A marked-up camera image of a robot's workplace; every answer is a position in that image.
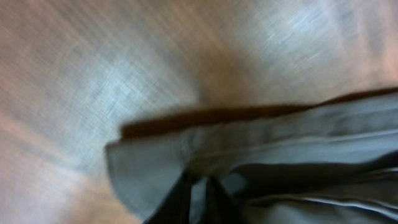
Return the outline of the grey shorts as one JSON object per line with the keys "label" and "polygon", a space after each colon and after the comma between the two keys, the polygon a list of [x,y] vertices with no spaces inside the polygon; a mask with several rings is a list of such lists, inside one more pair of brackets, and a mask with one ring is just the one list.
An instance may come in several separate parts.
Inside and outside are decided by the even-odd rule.
{"label": "grey shorts", "polygon": [[396,223],[397,94],[232,121],[109,145],[111,185],[145,222],[183,173],[189,223],[206,223],[206,182],[218,179],[247,223]]}

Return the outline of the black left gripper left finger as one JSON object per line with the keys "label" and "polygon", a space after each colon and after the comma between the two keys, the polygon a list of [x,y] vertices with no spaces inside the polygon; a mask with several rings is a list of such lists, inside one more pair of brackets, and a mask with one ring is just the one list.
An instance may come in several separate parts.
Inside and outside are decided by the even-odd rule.
{"label": "black left gripper left finger", "polygon": [[188,224],[193,176],[183,173],[145,224]]}

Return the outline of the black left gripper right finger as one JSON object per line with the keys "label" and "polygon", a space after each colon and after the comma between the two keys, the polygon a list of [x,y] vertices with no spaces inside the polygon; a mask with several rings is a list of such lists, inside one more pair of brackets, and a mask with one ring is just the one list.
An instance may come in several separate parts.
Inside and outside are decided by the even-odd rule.
{"label": "black left gripper right finger", "polygon": [[209,224],[247,224],[218,179],[206,182],[205,221]]}

